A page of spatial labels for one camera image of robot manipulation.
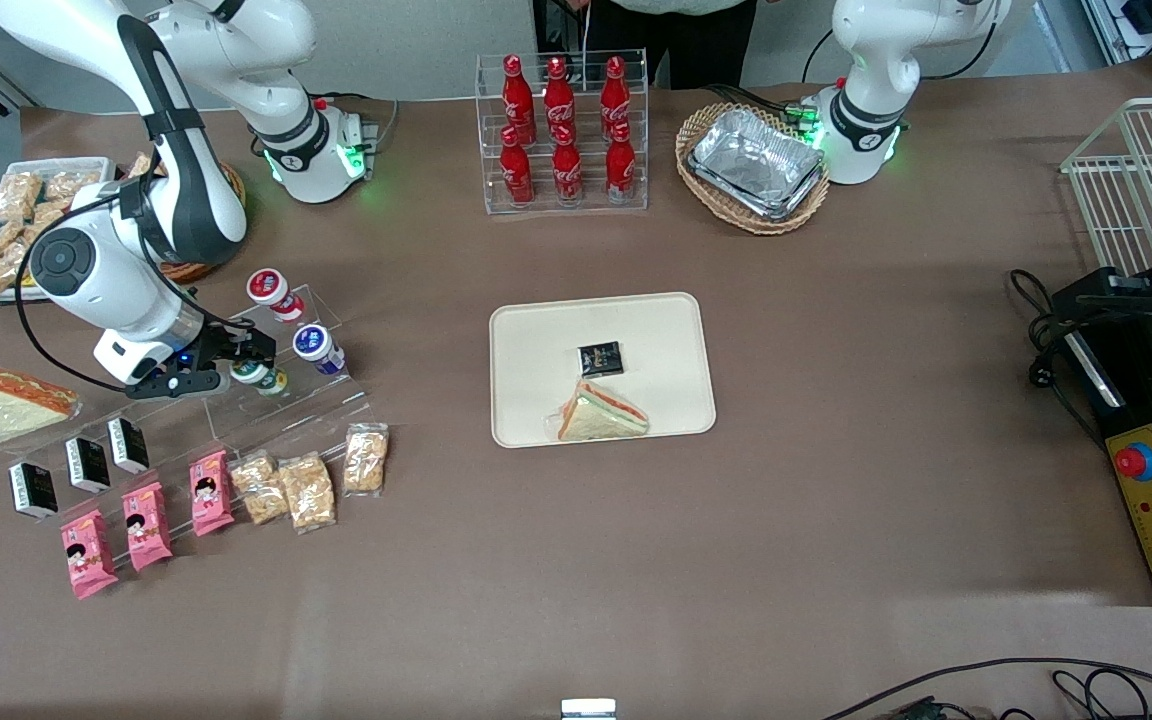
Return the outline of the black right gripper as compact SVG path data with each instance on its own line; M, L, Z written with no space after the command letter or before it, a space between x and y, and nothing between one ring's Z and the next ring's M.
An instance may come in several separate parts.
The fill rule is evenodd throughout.
M159 401L169 397L219 395L230 388L228 370L220 361L236 353L275 353L276 341L259 329L238 328L230 333L223 325L204 325L198 336L174 350L162 342L126 344L126 357L132 361L131 376L126 381L126 396L134 401ZM270 357L247 354L230 361L232 370L273 366Z

